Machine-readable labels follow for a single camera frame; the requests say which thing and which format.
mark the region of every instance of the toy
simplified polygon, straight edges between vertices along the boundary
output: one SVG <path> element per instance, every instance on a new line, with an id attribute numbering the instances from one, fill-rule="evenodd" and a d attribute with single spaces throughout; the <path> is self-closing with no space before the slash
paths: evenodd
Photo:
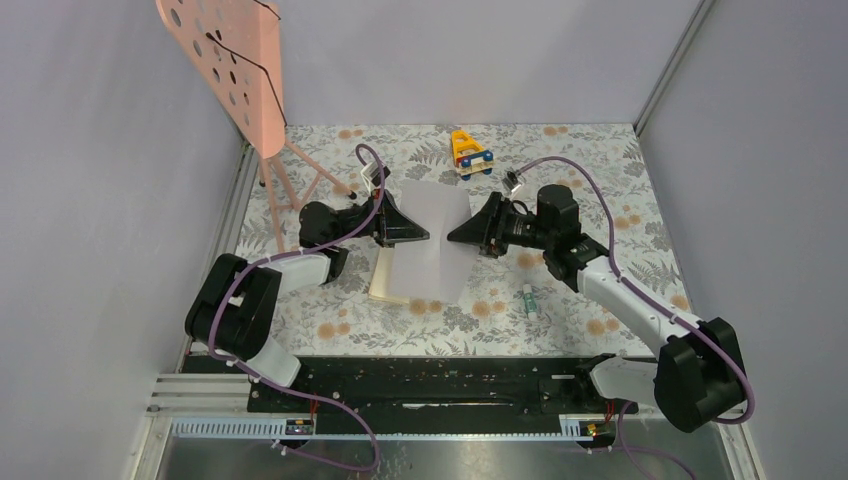
<path id="1" fill-rule="evenodd" d="M 471 138 L 471 135 L 463 130 L 451 132 L 451 146 L 454 166 L 460 178 L 467 181 L 471 179 L 472 173 L 492 174 L 495 156 Z"/>

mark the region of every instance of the table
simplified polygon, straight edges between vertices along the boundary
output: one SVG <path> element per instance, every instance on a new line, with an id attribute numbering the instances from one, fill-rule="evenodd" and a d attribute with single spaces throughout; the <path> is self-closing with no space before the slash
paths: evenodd
<path id="1" fill-rule="evenodd" d="M 495 172 L 461 181 L 451 163 L 450 132 L 462 128 L 495 155 Z M 404 179 L 457 185 L 468 190 L 476 212 L 508 167 L 539 157 L 562 155 L 593 174 L 610 205 L 616 228 L 616 256 L 621 265 L 649 288 L 680 308 L 688 309 L 680 270 L 639 149 L 628 124 L 600 125 L 387 125 L 296 126 L 288 136 L 352 190 L 366 191 L 354 146 L 364 142 L 391 169 L 387 188 L 403 202 Z M 314 172 L 290 152 L 283 162 L 299 190 Z M 607 223 L 588 182 L 559 162 L 548 162 L 525 174 L 535 191 L 548 183 L 570 187 L 581 208 L 586 233 L 605 244 Z M 277 186 L 279 195 L 284 195 Z M 352 201 L 321 181 L 312 200 L 334 208 Z M 287 249 L 296 249 L 298 220 L 281 217 Z M 647 347 L 598 304 L 555 281 L 541 252 L 510 247 L 500 259 L 478 258 L 457 304 L 412 299 L 408 305 L 370 300 L 367 290 L 378 247 L 368 238 L 346 242 L 350 256 L 333 283 L 282 294 L 277 301 L 272 335 L 295 355 L 479 355 L 594 356 L 650 355 Z M 266 190 L 254 182 L 236 254 L 249 260 L 276 252 Z M 533 286 L 538 320 L 523 310 L 521 289 Z"/>

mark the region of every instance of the sheet of paper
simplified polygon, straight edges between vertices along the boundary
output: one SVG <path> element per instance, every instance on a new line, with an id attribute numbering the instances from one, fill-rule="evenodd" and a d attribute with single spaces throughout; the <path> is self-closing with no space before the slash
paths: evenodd
<path id="1" fill-rule="evenodd" d="M 400 197 L 400 211 L 430 232 L 430 239 L 395 245 L 389 293 L 456 303 L 479 251 L 447 240 L 449 232 L 471 218 L 468 192 L 441 183 L 406 180 Z"/>

